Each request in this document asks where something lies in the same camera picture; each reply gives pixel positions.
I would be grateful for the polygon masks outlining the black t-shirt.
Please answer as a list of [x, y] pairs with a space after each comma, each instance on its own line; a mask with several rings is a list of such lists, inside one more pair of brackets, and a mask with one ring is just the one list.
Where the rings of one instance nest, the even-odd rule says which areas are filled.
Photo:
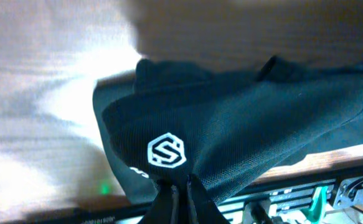
[[160, 181], [184, 188], [191, 174], [219, 203], [274, 166], [363, 144], [363, 63], [272, 57], [259, 71], [217, 73], [143, 59], [135, 75], [93, 92], [106, 157], [131, 203], [154, 200]]

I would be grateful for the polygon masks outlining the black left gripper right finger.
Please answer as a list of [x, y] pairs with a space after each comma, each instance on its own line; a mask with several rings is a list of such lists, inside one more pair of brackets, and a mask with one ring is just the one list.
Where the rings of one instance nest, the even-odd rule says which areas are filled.
[[187, 181], [187, 211], [191, 224], [229, 224], [212, 201], [201, 181], [190, 175]]

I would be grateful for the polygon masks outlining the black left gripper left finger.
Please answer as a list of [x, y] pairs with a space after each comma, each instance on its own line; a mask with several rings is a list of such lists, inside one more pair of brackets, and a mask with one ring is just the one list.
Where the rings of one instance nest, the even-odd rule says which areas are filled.
[[175, 185], [165, 183], [138, 224], [177, 224], [178, 213], [179, 190]]

